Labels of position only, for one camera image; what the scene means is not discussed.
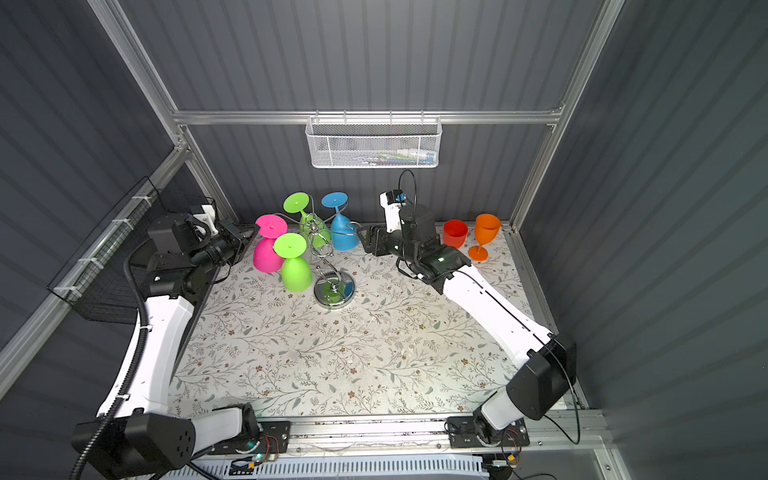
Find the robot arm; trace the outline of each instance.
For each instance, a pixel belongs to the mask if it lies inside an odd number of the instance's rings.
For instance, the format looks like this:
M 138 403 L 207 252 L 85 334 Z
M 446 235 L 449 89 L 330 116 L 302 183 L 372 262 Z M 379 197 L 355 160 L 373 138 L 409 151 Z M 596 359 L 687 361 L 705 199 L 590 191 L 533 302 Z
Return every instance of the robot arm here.
M 421 280 L 472 315 L 504 349 L 518 372 L 474 413 L 475 433 L 486 445 L 498 443 L 510 423 L 540 419 L 576 380 L 576 345 L 553 336 L 509 303 L 463 253 L 440 241 L 435 219 L 423 205 L 407 204 L 400 190 L 380 196 L 386 227 L 358 230 L 367 253 L 394 255 L 398 270 Z M 400 268 L 405 263 L 412 273 Z
M 205 291 L 207 272 L 239 262 L 247 246 L 247 239 L 232 222 L 217 221 L 215 210 L 205 207 L 194 216 L 169 214 L 149 229 L 153 242 L 147 246 L 154 247 L 154 253 L 141 288 L 148 325 L 142 326 L 141 316 L 137 316 L 118 377 L 96 420 L 77 425 L 72 434 L 72 446 L 80 453 L 91 443 L 86 459 L 105 478 L 168 472 L 223 440 L 240 435 L 259 438 L 260 427 L 250 404 L 193 419 L 166 415 L 174 361 L 194 304 Z M 202 241 L 196 231 L 203 234 Z M 129 365 L 136 361 L 143 329 L 147 335 L 138 368 L 110 418 L 108 412 L 126 381 Z
M 540 419 L 568 391 L 568 380 L 576 380 L 576 346 L 515 308 L 476 267 L 462 266 L 455 273 L 443 293 L 491 334 L 518 370 L 506 389 L 475 410 L 475 432 L 493 445 L 507 425 L 524 416 Z

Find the black cable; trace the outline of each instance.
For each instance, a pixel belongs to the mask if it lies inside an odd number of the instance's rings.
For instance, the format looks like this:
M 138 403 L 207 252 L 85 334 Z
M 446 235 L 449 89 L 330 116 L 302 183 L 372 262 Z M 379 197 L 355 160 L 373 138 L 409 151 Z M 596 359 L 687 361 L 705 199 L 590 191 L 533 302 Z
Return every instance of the black cable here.
M 400 174 L 400 177 L 398 177 L 398 179 L 397 179 L 397 189 L 402 192 L 402 189 L 400 188 L 400 181 L 402 180 L 402 176 L 405 175 L 406 172 L 410 173 L 411 177 L 413 177 L 413 202 L 411 202 L 411 203 L 413 204 L 413 213 L 415 214 L 415 212 L 416 212 L 416 196 L 419 194 L 419 188 L 416 186 L 416 175 L 414 175 L 414 173 L 410 169 L 406 168 L 405 170 L 402 171 L 402 173 Z
M 88 455 L 91 453 L 94 445 L 96 445 L 96 442 L 98 442 L 99 438 L 104 433 L 104 430 L 109 426 L 110 422 L 114 419 L 114 416 L 118 413 L 118 410 L 123 405 L 125 396 L 127 395 L 128 390 L 131 389 L 131 383 L 134 381 L 134 377 L 136 376 L 139 363 L 141 363 L 141 357 L 144 355 L 144 347 L 147 346 L 147 327 L 149 326 L 149 315 L 147 314 L 147 307 L 144 305 L 144 297 L 141 295 L 141 291 L 136 284 L 136 279 L 134 278 L 133 272 L 131 272 L 131 258 L 133 258 L 133 255 L 135 255 L 136 252 L 139 251 L 139 249 L 142 248 L 147 242 L 149 242 L 148 238 L 141 242 L 141 244 L 136 247 L 134 251 L 132 251 L 127 257 L 125 257 L 125 260 L 123 261 L 123 273 L 125 274 L 125 279 L 128 281 L 128 286 L 131 288 L 131 292 L 134 294 L 134 300 L 136 301 L 136 307 L 138 308 L 139 312 L 139 325 L 140 327 L 143 327 L 139 329 L 139 337 L 136 342 L 136 350 L 134 350 L 134 356 L 131 359 L 131 364 L 128 366 L 127 372 L 125 373 L 125 378 L 123 379 L 122 385 L 120 385 L 117 396 L 115 396 L 114 401 L 109 407 L 107 413 L 101 417 L 101 423 L 96 428 L 96 431 L 91 436 L 91 439 L 88 440 L 88 443 L 85 444 L 83 452 L 78 457 L 78 460 L 74 463 L 72 471 L 69 474 L 70 480 L 78 480 L 83 474 L 83 468 L 85 468 L 85 464 L 88 461 Z
M 216 280 L 211 285 L 216 285 L 217 283 L 222 283 L 224 280 L 226 280 L 226 279 L 228 279 L 230 277 L 230 273 L 232 273 L 232 266 L 231 265 L 230 265 L 230 269 L 227 270 L 227 276 L 225 276 L 224 278 L 220 278 L 220 279 Z
M 191 462 L 192 460 L 197 460 L 198 458 L 200 458 L 200 457 L 201 457 L 201 456 L 203 456 L 203 455 L 206 455 L 208 452 L 210 452 L 210 451 L 211 451 L 211 450 L 213 450 L 213 449 L 214 449 L 214 447 L 213 447 L 213 446 L 211 446 L 211 447 L 208 447 L 207 449 L 202 449 L 202 450 L 200 450 L 198 453 L 196 453 L 196 454 L 192 455 L 192 458 L 190 458 L 190 462 Z M 168 472 L 156 473 L 156 474 L 152 475 L 152 476 L 149 478 L 149 480 L 160 480 L 160 479 L 161 479 L 161 478 L 163 478 L 163 477 L 165 476 L 165 474 L 167 474 L 167 473 L 168 473 Z
M 210 474 L 203 470 L 202 468 L 198 467 L 196 464 L 194 464 L 192 461 L 187 463 L 187 466 L 189 468 L 192 468 L 195 472 L 197 472 L 199 475 L 202 475 L 204 478 L 207 478 L 207 480 L 221 480 L 217 476 Z
M 427 284 L 429 284 L 429 283 L 434 283 L 434 282 L 436 282 L 436 281 L 440 280 L 440 278 L 442 278 L 442 277 L 444 277 L 444 276 L 448 275 L 449 273 L 460 273 L 461 275 L 465 275 L 465 276 L 468 276 L 468 277 L 469 277 L 469 279 L 470 279 L 471 281 L 475 282 L 475 283 L 477 284 L 477 286 L 479 286 L 480 288 L 482 288 L 482 285 L 480 285 L 480 282 L 478 282 L 477 280 L 475 280 L 475 279 L 472 277 L 472 275 L 470 275 L 469 273 L 466 273 L 466 272 L 462 272 L 462 271 L 461 271 L 461 270 L 459 270 L 459 269 L 454 269 L 454 270 L 447 270 L 447 271 L 445 271 L 445 272 L 443 272 L 443 273 L 440 273 L 438 276 L 436 276 L 435 278 L 433 278 L 433 279 L 431 279 L 430 281 L 428 281 L 428 282 L 425 282 L 425 283 L 427 283 Z
M 474 429 L 463 429 L 462 427 L 456 425 L 455 423 L 450 423 L 448 420 L 445 420 L 445 423 L 442 424 L 442 427 L 448 433 L 451 432 L 450 430 L 448 430 L 448 425 L 450 425 L 451 427 L 453 427 L 456 430 L 459 430 L 460 432 L 472 433 L 473 435 L 475 434 L 475 430 Z
M 512 469 L 512 473 L 515 474 L 515 477 L 518 478 L 518 480 L 528 480 L 529 478 L 536 478 L 536 477 L 552 477 L 554 480 L 558 480 L 558 478 L 551 473 L 534 473 L 533 475 L 526 475 L 525 477 L 521 477 L 518 475 L 518 473 L 515 471 L 515 469 Z
M 538 338 L 536 335 L 534 335 L 536 339 L 541 342 L 541 339 Z M 555 362 L 558 363 L 560 366 L 560 370 L 563 372 L 563 376 L 565 377 L 565 380 L 568 382 L 568 387 L 571 389 L 571 398 L 574 401 L 574 414 L 576 415 L 576 440 L 574 441 L 571 436 L 563 430 L 563 428 L 553 419 L 549 418 L 548 415 L 544 414 L 544 417 L 549 420 L 550 422 L 554 423 L 554 426 L 558 427 L 561 432 L 563 432 L 563 435 L 565 435 L 565 438 L 568 439 L 569 442 L 571 442 L 574 445 L 578 445 L 579 442 L 581 442 L 581 421 L 579 420 L 578 416 L 578 403 L 576 402 L 576 393 L 574 392 L 574 386 L 573 383 L 571 383 L 571 378 L 568 377 L 568 372 L 565 371 L 565 367 L 560 362 L 560 359 L 549 349 L 546 343 L 541 342 L 544 345 L 544 348 L 549 351 L 549 353 L 552 355 L 552 358 L 554 358 Z

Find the spiral wire holder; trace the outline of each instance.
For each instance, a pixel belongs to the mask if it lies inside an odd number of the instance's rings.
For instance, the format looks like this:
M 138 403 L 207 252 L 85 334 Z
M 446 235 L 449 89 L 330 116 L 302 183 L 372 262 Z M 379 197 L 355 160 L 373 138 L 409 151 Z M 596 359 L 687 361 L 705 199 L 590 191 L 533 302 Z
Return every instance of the spiral wire holder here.
M 307 246 L 309 247 L 310 255 L 319 259 L 320 262 L 324 263 L 328 267 L 328 270 L 324 270 L 321 265 L 315 265 L 315 270 L 319 275 L 319 279 L 317 279 L 313 288 L 315 293 L 315 301 L 319 305 L 329 310 L 339 309 L 352 301 L 353 297 L 355 296 L 355 292 L 357 291 L 357 287 L 355 280 L 347 272 L 338 270 L 335 266 L 333 266 L 331 262 L 328 261 L 328 258 L 334 256 L 336 250 L 333 248 L 333 244 L 331 243 L 330 239 L 323 237 L 323 230 L 321 230 L 319 225 L 321 222 L 324 225 L 327 224 L 328 221 L 332 220 L 334 217 L 336 217 L 336 215 L 343 212 L 348 204 L 344 204 L 341 208 L 339 208 L 339 211 L 335 212 L 325 220 L 321 220 L 315 213 L 314 198 L 312 195 L 309 195 L 309 197 L 312 210 L 311 214 L 307 216 L 307 221 L 304 224 L 306 228 Z M 293 218 L 288 217 L 282 213 L 277 213 L 277 215 L 285 217 L 286 219 L 291 220 L 294 223 L 298 223 L 299 225 L 302 224 L 298 220 L 294 220 Z M 360 224 L 357 222 L 348 222 L 347 226 L 349 227 L 351 225 L 354 225 L 355 229 L 360 228 Z M 337 234 L 356 235 L 356 233 Z M 320 247 L 315 247 L 315 239 L 318 236 L 323 238 L 323 245 Z

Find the metal bracket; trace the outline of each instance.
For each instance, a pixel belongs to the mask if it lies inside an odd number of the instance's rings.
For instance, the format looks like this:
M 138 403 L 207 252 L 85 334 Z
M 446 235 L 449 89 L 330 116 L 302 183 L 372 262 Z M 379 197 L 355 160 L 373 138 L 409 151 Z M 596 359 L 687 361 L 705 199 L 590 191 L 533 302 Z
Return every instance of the metal bracket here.
M 448 417 L 445 421 L 445 427 L 448 430 L 452 449 L 477 449 L 487 446 L 483 445 L 475 434 L 472 417 Z M 518 449 L 530 444 L 531 440 L 528 437 L 528 430 L 525 428 L 525 420 L 519 419 L 507 427 L 507 431 L 502 436 L 502 442 L 493 446 L 501 447 L 503 450 L 504 447 Z
M 148 207 L 152 206 L 152 202 L 151 202 L 152 197 L 147 197 L 145 195 L 134 195 L 131 198 L 134 199 L 134 200 L 146 200 L 147 201 L 147 206 Z
M 97 266 L 99 270 L 103 270 L 104 269 L 104 265 L 102 265 L 101 262 L 99 262 L 98 258 L 96 258 L 96 257 L 80 258 L 80 259 L 78 259 L 78 262 L 91 262 L 95 266 Z
M 133 229 L 134 229 L 134 226 L 131 224 L 131 220 L 130 220 L 130 219 L 127 219 L 127 218 L 116 218 L 116 219 L 114 219 L 114 220 L 110 220 L 110 222 L 112 222 L 112 223 L 125 223 L 126 225 L 128 225 L 128 228 L 130 228 L 131 230 L 133 230 Z
M 179 125 L 306 125 L 307 118 L 315 123 L 324 121 L 359 123 L 436 121 L 452 125 L 541 125 L 560 121 L 560 113 L 550 110 L 533 111 L 176 111 Z
M 631 480 L 618 449 L 595 449 L 594 456 L 598 460 L 604 480 Z
M 288 441 L 290 440 L 290 422 L 259 422 L 261 426 L 261 436 L 271 437 L 265 438 L 264 441 L 256 445 L 256 448 L 250 452 L 253 446 L 249 446 L 248 442 L 255 444 L 260 439 L 245 439 L 242 437 L 235 437 L 233 439 L 224 440 L 213 446 L 213 449 L 208 455 L 238 455 L 238 450 L 241 452 L 248 452 L 248 455 L 254 455 L 257 453 L 266 454 L 266 443 L 270 443 L 270 454 L 272 453 L 285 453 L 288 451 Z

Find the floral tablecloth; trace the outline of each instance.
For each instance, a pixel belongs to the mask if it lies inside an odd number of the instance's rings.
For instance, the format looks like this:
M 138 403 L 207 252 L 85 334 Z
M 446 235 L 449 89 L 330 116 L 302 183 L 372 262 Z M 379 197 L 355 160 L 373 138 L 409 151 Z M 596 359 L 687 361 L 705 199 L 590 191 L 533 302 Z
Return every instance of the floral tablecloth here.
M 472 244 L 470 230 L 461 250 Z M 337 252 L 357 293 L 331 311 L 311 287 L 289 293 L 278 273 L 255 270 L 254 247 L 208 298 L 170 385 L 170 414 L 242 402 L 266 417 L 468 412 L 514 373 L 473 318 L 400 275 L 393 257 Z M 487 249 L 478 268 L 530 316 L 503 235 Z

